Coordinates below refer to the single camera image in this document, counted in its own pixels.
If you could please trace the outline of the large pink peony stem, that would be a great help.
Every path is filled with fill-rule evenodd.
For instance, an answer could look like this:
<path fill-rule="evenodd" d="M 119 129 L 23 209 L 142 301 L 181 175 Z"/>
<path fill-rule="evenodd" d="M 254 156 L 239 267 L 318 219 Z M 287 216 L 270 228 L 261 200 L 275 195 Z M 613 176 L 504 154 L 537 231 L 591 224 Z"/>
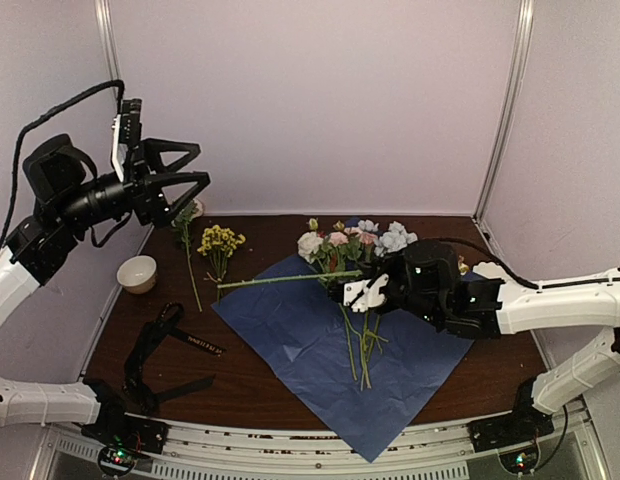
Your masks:
<path fill-rule="evenodd" d="M 351 270 L 351 271 L 337 271 L 330 273 L 315 273 L 315 274 L 304 274 L 304 275 L 293 275 L 293 276 L 282 276 L 282 277 L 269 277 L 269 278 L 261 278 L 261 279 L 253 279 L 253 280 L 242 280 L 239 282 L 231 282 L 225 284 L 217 284 L 217 290 L 227 290 L 227 289 L 236 289 L 236 288 L 245 288 L 245 287 L 253 287 L 257 285 L 267 285 L 267 284 L 276 284 L 276 283 L 286 283 L 286 282 L 295 282 L 295 281 L 307 281 L 307 280 L 332 280 L 332 279 L 341 279 L 341 278 L 355 278 L 363 275 L 361 270 Z"/>

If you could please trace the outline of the light blue flower stem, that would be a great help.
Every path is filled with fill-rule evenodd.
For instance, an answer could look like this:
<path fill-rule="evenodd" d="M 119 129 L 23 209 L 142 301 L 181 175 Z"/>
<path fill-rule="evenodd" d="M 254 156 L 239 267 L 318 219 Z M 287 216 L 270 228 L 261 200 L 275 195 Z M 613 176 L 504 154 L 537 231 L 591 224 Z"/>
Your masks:
<path fill-rule="evenodd" d="M 391 253 L 396 253 L 418 240 L 415 233 L 408 232 L 405 226 L 397 221 L 391 222 L 388 229 L 383 233 L 379 230 L 379 224 L 369 219 L 359 221 L 358 228 L 361 230 L 360 240 L 364 245 L 365 260 L 368 263 L 373 258 L 383 258 Z M 372 335 L 369 335 L 369 329 L 366 329 L 364 347 L 367 363 L 372 356 L 374 347 L 382 350 L 381 341 L 377 339 L 380 322 L 381 317 L 377 316 Z"/>

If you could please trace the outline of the pink rose stem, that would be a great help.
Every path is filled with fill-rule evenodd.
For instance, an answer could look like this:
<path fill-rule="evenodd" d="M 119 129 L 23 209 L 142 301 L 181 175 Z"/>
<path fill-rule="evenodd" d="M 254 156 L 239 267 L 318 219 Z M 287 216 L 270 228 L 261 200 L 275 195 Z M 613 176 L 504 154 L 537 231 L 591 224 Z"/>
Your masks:
<path fill-rule="evenodd" d="M 344 222 L 342 223 L 344 223 L 346 227 L 358 227 L 358 222 L 359 221 L 356 221 L 350 226 L 346 225 Z M 355 270 L 363 271 L 364 268 L 372 268 L 375 261 L 382 260 L 383 258 L 373 258 L 372 261 L 368 263 L 365 260 L 364 245 L 362 244 L 362 255 L 356 264 Z M 345 310 L 354 329 L 354 332 L 351 334 L 351 338 L 354 351 L 355 366 L 357 367 L 357 381 L 359 382 L 359 388 L 361 390 L 371 389 L 372 382 L 369 367 L 370 360 L 368 363 L 366 362 L 364 343 L 366 340 L 366 329 L 369 329 L 369 335 L 372 335 L 372 330 L 374 329 L 375 322 L 373 322 L 371 318 L 374 317 L 374 314 L 372 312 L 355 313 L 346 308 Z M 379 333 L 377 339 L 381 341 L 381 348 L 383 350 L 384 341 L 380 339 Z"/>

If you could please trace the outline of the yellow flower bunch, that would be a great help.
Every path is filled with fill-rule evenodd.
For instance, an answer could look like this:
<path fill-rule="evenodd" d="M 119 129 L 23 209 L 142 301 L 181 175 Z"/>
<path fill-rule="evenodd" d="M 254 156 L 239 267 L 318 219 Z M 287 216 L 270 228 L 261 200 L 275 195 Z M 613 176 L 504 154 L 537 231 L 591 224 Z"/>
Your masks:
<path fill-rule="evenodd" d="M 215 285 L 223 282 L 230 258 L 245 242 L 246 237 L 243 234 L 236 233 L 229 227 L 216 224 L 204 229 L 196 252 L 208 260 L 212 269 L 208 277 Z"/>

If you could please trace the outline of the white rose stem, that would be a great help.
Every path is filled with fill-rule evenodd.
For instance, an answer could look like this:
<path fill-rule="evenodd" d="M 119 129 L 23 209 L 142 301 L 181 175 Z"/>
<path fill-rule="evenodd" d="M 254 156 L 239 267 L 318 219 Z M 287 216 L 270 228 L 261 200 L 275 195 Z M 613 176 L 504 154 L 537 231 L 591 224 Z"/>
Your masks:
<path fill-rule="evenodd" d="M 298 255 L 322 277 L 320 284 L 326 289 L 329 296 L 336 301 L 344 318 L 346 342 L 352 377 L 358 380 L 355 366 L 354 351 L 351 334 L 354 332 L 348 314 L 343 304 L 345 284 L 354 281 L 355 267 L 362 255 L 362 230 L 358 227 L 346 227 L 338 221 L 330 232 L 319 230 L 319 222 L 311 218 L 308 222 L 309 230 L 301 235 L 297 241 Z"/>

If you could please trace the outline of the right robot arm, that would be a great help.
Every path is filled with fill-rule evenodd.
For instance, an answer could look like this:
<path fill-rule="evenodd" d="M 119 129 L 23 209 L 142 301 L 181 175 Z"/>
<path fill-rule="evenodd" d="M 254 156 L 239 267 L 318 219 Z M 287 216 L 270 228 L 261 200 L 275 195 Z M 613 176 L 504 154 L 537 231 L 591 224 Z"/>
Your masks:
<path fill-rule="evenodd" d="M 568 360 L 522 383 L 503 419 L 509 440 L 525 440 L 567 402 L 620 373 L 620 264 L 607 271 L 531 282 L 497 257 L 462 277 L 451 239 L 425 239 L 363 268 L 356 281 L 337 281 L 330 297 L 357 313 L 401 309 L 437 331 L 493 339 L 542 328 L 601 326 Z"/>

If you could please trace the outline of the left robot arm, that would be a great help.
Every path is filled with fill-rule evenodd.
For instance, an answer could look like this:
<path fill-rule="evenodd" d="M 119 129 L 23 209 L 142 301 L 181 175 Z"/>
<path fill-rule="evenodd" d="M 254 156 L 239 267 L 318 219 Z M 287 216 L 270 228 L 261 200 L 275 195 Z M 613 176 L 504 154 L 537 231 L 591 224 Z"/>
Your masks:
<path fill-rule="evenodd" d="M 59 134 L 21 156 L 25 136 L 55 116 L 109 88 L 116 90 L 110 173 Z M 0 234 L 0 328 L 45 286 L 82 241 L 100 248 L 94 228 L 131 218 L 156 228 L 170 225 L 210 183 L 204 171 L 185 171 L 201 152 L 196 143 L 141 136 L 142 102 L 124 97 L 122 80 L 92 86 L 24 126 L 15 144 L 11 198 Z M 139 434 L 122 399 L 102 381 L 47 384 L 0 377 L 0 427 L 74 423 L 106 446 L 124 446 Z"/>

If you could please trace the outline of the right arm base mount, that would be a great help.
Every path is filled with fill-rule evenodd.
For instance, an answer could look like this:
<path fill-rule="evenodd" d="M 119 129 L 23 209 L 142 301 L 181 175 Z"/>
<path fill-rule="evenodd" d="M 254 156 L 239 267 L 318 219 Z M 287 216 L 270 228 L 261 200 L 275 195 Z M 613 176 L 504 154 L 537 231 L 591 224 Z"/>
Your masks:
<path fill-rule="evenodd" d="M 554 432 L 551 415 L 531 406 L 474 420 L 467 426 L 476 453 L 496 450 L 501 467 L 519 477 L 531 474 L 541 464 L 539 439 Z"/>

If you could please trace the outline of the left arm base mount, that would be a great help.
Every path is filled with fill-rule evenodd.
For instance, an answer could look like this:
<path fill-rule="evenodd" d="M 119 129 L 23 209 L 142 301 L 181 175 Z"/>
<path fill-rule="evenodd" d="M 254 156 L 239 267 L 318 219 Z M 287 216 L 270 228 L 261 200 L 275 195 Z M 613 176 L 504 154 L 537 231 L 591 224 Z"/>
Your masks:
<path fill-rule="evenodd" d="M 137 466 L 148 464 L 152 454 L 161 454 L 169 427 L 165 422 L 115 413 L 100 414 L 94 424 L 80 426 L 81 434 L 102 447 L 96 464 L 107 479 L 119 479 Z"/>

